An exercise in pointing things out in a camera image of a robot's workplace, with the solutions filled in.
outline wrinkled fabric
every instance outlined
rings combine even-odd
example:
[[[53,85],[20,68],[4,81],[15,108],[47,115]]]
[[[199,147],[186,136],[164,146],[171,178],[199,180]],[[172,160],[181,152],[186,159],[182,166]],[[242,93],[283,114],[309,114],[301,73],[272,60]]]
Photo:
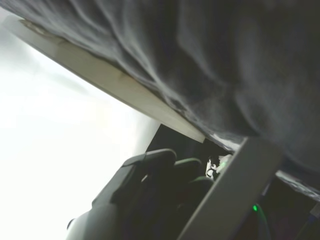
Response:
[[[320,9],[309,0],[0,0],[125,69],[206,133],[320,173]]]

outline bright white background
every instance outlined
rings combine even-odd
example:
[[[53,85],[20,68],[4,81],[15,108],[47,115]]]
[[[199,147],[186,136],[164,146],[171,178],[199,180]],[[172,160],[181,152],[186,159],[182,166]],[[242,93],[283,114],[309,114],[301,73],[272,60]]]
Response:
[[[0,28],[0,239],[64,239],[159,125]]]

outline bed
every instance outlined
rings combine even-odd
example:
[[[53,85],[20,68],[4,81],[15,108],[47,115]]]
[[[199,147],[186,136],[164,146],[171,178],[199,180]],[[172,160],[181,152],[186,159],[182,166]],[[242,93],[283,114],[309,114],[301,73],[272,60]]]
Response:
[[[207,138],[278,145],[277,176],[320,201],[320,2],[0,0],[106,59]]]

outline bedding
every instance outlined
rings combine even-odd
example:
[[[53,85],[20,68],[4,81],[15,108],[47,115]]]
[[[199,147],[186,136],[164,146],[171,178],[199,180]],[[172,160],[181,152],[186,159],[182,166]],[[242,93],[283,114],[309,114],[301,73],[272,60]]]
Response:
[[[277,174],[303,183],[296,189],[312,189],[309,196],[320,201],[319,1],[0,0],[0,6],[124,69],[212,140],[232,148],[244,137],[277,144],[288,157]]]

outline dark gray cloth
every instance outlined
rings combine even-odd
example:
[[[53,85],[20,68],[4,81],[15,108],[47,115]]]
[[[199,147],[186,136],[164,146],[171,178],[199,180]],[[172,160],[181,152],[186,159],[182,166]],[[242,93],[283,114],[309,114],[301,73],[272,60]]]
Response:
[[[119,65],[207,136],[260,136],[320,173],[319,1],[0,5]]]

